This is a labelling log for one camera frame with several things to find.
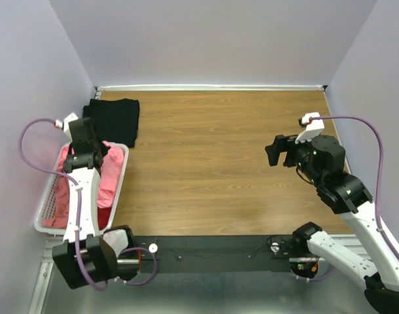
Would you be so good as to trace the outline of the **pink t shirt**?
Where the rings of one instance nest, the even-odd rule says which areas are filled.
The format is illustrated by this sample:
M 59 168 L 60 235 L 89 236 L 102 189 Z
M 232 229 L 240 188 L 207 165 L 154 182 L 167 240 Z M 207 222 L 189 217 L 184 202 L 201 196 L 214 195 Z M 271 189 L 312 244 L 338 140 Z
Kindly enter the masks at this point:
M 108 141 L 103 143 L 109 146 L 107 155 L 103 158 L 101 180 L 97 195 L 98 207 L 112 207 L 115 199 L 118 181 L 124 163 L 124 152 L 121 148 Z

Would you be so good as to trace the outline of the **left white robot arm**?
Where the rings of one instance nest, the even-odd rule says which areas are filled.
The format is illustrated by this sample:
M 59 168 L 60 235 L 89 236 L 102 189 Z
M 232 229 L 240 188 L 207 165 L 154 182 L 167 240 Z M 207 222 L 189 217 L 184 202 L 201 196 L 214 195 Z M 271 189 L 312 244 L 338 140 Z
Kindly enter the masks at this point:
M 52 258 L 69 288 L 90 285 L 104 291 L 108 280 L 118 274 L 118 257 L 129 258 L 135 252 L 133 234 L 128 226 L 99 229 L 97 195 L 109 148 L 91 120 L 70 114 L 62 130 L 71 140 L 61 173 L 69 184 L 69 215 L 63 241 L 52 249 Z

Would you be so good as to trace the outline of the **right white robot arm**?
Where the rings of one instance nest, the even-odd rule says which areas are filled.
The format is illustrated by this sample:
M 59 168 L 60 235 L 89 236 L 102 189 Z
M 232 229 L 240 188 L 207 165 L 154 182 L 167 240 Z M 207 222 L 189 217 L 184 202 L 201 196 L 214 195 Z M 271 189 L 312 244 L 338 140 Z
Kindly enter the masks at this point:
M 295 136 L 278 135 L 265 147 L 268 161 L 301 171 L 315 187 L 318 197 L 346 222 L 368 254 L 363 258 L 335 242 L 320 226 L 308 222 L 292 233 L 280 249 L 298 256 L 314 254 L 325 259 L 364 291 L 378 313 L 399 313 L 399 261 L 379 233 L 375 203 L 364 183 L 344 170 L 345 149 L 330 135 L 318 135 L 305 143 Z

